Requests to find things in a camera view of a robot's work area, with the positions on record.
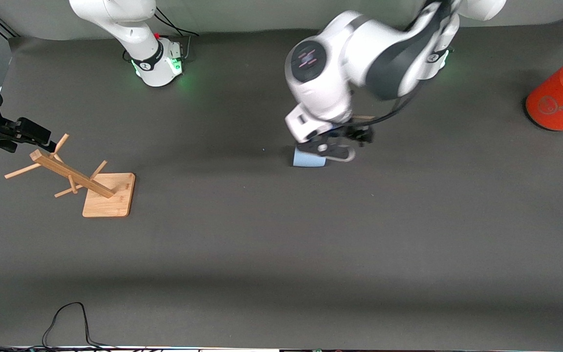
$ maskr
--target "gray mat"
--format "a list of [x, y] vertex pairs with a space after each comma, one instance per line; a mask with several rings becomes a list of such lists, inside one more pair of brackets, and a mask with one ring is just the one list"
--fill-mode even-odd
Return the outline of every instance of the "gray mat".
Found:
[[[14, 43], [3, 113], [138, 178], [129, 218], [84, 219], [64, 178], [4, 180], [33, 148], [0, 150], [1, 345], [80, 300], [119, 345], [563, 350], [563, 133], [521, 102], [563, 64], [563, 23], [462, 29], [357, 160], [295, 169], [283, 62], [309, 34], [194, 38], [158, 89], [114, 40]], [[82, 342], [64, 312], [51, 343]]]

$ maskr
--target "wooden mug tree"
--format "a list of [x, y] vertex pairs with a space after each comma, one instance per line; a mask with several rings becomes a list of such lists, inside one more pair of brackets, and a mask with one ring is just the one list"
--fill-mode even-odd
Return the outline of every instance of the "wooden mug tree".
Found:
[[108, 163], [103, 160], [101, 165], [94, 170], [90, 177], [67, 165], [58, 155], [58, 151], [69, 138], [66, 134], [60, 138], [53, 153], [45, 154], [41, 150], [34, 150], [29, 157], [34, 164], [16, 170], [5, 175], [12, 178], [24, 174], [38, 167], [45, 167], [69, 180], [69, 189], [56, 193], [56, 198], [65, 194], [77, 194], [78, 189], [88, 189], [87, 198], [84, 202], [82, 216], [85, 218], [123, 217], [130, 213], [131, 199], [134, 191], [136, 177], [131, 172], [123, 174], [100, 174], [103, 167]]

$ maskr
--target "wooden peg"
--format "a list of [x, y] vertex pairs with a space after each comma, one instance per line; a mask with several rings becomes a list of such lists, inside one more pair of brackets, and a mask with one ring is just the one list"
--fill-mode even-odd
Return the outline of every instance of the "wooden peg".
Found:
[[[91, 180], [91, 181], [94, 180], [94, 178], [97, 177], [97, 175], [101, 172], [101, 170], [103, 169], [103, 167], [106, 166], [107, 163], [108, 163], [107, 161], [103, 160], [103, 162], [101, 162], [101, 165], [99, 165], [99, 167], [98, 167], [96, 170], [94, 170], [94, 172], [91, 174], [91, 176], [89, 177], [89, 180]], [[82, 187], [84, 187], [84, 186], [82, 186], [82, 185], [76, 185], [76, 186], [75, 186], [76, 189], [80, 189], [80, 188], [82, 188]], [[64, 196], [65, 194], [69, 194], [69, 193], [71, 193], [71, 192], [73, 192], [73, 189], [72, 189], [72, 188], [70, 188], [70, 189], [65, 189], [65, 190], [63, 190], [63, 191], [60, 192], [60, 193], [54, 194], [53, 196], [54, 196], [55, 198], [60, 198], [60, 197]]]
[[18, 176], [18, 175], [20, 175], [20, 174], [25, 174], [25, 172], [28, 172], [29, 170], [34, 170], [34, 169], [36, 169], [36, 168], [38, 168], [38, 167], [40, 167], [40, 166], [41, 166], [41, 165], [40, 165], [39, 163], [35, 163], [35, 164], [33, 164], [33, 165], [29, 165], [28, 167], [24, 167], [23, 169], [16, 170], [16, 171], [13, 171], [13, 172], [11, 172], [11, 173], [9, 173], [9, 174], [7, 174], [7, 175], [4, 175], [4, 177], [5, 177], [6, 179], [13, 178], [14, 176]]
[[69, 134], [65, 133], [62, 138], [60, 138], [60, 140], [58, 141], [58, 143], [56, 143], [56, 149], [53, 151], [52, 154], [57, 154], [58, 151], [60, 151], [60, 148], [62, 148], [62, 146], [66, 143], [66, 140], [69, 139]]
[[101, 172], [101, 170], [103, 169], [103, 167], [106, 166], [108, 162], [103, 160], [103, 162], [100, 163], [99, 167], [97, 167], [96, 170], [94, 170], [94, 172], [92, 172], [92, 174], [90, 175], [90, 179], [93, 180], [94, 178], [97, 177], [97, 175]]
[[[83, 187], [84, 187], [84, 186], [82, 186], [82, 185], [76, 185], [76, 186], [75, 186], [76, 189], [80, 189], [80, 188], [83, 188]], [[65, 194], [71, 193], [72, 191], [73, 191], [72, 189], [65, 189], [65, 190], [63, 190], [62, 192], [59, 192], [59, 193], [54, 194], [53, 196], [54, 196], [55, 198], [60, 198], [60, 197], [64, 196]]]
[[354, 114], [353, 118], [358, 120], [373, 120], [375, 116], [368, 116], [367, 114]]
[[66, 165], [65, 163], [61, 163], [57, 160], [49, 158], [48, 155], [45, 155], [38, 149], [34, 150], [32, 154], [29, 155], [29, 157], [32, 158], [33, 162], [41, 164], [42, 166], [50, 169], [56, 174], [67, 178], [70, 175], [73, 182], [79, 183], [80, 185], [87, 187], [87, 189], [90, 189], [105, 198], [110, 198], [114, 195], [114, 191], [112, 191], [108, 187], [103, 186], [101, 183], [94, 180], [90, 180], [88, 176], [82, 174], [78, 170], [75, 170], [69, 165]]
[[71, 175], [69, 175], [69, 183], [71, 183], [71, 192], [73, 192], [73, 194], [77, 194], [78, 189], [75, 188], [75, 182], [73, 182], [73, 176]]

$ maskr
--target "green led light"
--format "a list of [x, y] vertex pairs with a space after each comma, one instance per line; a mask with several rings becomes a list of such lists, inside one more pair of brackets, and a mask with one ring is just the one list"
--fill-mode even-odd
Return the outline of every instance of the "green led light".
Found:
[[171, 65], [171, 70], [176, 76], [181, 74], [181, 58], [166, 58], [166, 62]]
[[136, 76], [140, 77], [140, 72], [138, 72], [138, 67], [136, 67], [134, 60], [130, 60], [130, 62], [131, 62], [131, 65], [134, 66], [134, 69], [136, 70]]
[[449, 55], [449, 50], [447, 50], [447, 51], [444, 53], [444, 60], [442, 60], [442, 63], [440, 64], [440, 68], [443, 68], [444, 65], [447, 64], [447, 56], [448, 56], [448, 55]]

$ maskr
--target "logo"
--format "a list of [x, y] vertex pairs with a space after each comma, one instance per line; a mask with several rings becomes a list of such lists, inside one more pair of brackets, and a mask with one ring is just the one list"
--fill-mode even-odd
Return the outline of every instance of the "logo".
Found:
[[543, 96], [538, 102], [538, 111], [543, 114], [554, 114], [562, 110], [563, 107], [560, 107], [557, 100], [550, 95]]

